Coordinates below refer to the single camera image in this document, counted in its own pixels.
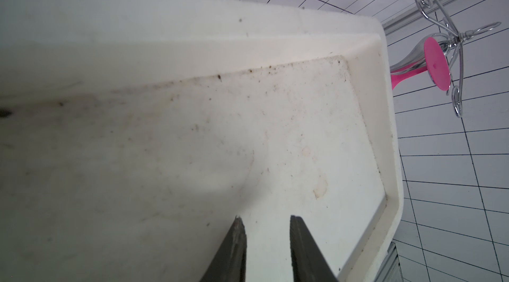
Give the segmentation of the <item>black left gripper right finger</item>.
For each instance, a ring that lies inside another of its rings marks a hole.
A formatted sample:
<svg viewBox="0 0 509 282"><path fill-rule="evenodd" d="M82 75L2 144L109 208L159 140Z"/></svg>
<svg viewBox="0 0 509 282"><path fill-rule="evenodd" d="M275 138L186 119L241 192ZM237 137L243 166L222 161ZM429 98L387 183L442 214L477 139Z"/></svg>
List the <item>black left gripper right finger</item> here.
<svg viewBox="0 0 509 282"><path fill-rule="evenodd" d="M290 250L294 281L337 281L302 217L290 217Z"/></svg>

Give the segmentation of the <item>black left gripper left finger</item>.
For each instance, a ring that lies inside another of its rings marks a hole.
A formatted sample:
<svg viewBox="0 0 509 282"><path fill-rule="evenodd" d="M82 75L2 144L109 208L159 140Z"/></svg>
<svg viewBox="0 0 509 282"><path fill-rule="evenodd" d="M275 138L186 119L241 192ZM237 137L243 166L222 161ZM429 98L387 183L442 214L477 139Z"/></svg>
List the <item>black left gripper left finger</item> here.
<svg viewBox="0 0 509 282"><path fill-rule="evenodd" d="M245 226L241 217L236 217L200 281L244 282L246 260Z"/></svg>

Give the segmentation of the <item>white plastic drawer cabinet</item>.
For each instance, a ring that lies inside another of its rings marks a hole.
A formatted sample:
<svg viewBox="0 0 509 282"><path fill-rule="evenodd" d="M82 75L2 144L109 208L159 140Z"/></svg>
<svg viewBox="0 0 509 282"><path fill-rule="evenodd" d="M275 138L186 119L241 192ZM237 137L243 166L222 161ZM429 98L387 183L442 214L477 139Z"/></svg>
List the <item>white plastic drawer cabinet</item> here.
<svg viewBox="0 0 509 282"><path fill-rule="evenodd" d="M235 0L1 0L1 280L374 281L402 215L371 17Z"/></svg>

